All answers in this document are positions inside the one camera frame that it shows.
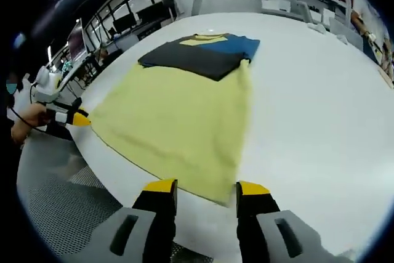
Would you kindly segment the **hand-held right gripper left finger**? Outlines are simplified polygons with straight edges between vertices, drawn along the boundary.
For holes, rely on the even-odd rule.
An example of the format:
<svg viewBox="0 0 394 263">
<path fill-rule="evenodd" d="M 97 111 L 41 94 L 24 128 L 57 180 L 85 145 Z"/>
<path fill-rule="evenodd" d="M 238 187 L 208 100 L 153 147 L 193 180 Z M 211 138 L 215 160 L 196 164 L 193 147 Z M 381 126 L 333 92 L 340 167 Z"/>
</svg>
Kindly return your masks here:
<svg viewBox="0 0 394 263">
<path fill-rule="evenodd" d="M 146 184 L 130 208 L 99 224 L 90 242 L 61 262 L 170 262 L 177 214 L 177 179 Z"/>
</svg>

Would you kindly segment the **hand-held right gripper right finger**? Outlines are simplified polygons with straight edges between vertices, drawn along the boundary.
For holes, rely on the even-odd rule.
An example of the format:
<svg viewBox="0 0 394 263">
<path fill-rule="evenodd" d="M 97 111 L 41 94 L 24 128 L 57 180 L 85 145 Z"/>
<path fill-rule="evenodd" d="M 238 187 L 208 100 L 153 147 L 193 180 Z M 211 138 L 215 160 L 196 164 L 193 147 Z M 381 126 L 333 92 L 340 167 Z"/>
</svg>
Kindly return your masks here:
<svg viewBox="0 0 394 263">
<path fill-rule="evenodd" d="M 236 183 L 236 229 L 243 262 L 347 262 L 323 248 L 316 230 L 281 210 L 269 189 Z"/>
</svg>

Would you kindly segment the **person's left hand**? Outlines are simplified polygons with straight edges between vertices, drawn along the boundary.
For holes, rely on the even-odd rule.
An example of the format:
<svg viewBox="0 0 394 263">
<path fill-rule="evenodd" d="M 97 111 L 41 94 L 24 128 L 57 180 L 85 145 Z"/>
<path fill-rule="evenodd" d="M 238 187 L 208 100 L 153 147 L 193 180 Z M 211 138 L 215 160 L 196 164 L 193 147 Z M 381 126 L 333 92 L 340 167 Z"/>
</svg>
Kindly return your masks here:
<svg viewBox="0 0 394 263">
<path fill-rule="evenodd" d="M 14 122 L 11 135 L 15 143 L 22 144 L 34 127 L 45 126 L 50 122 L 47 108 L 40 103 L 32 103 Z"/>
</svg>

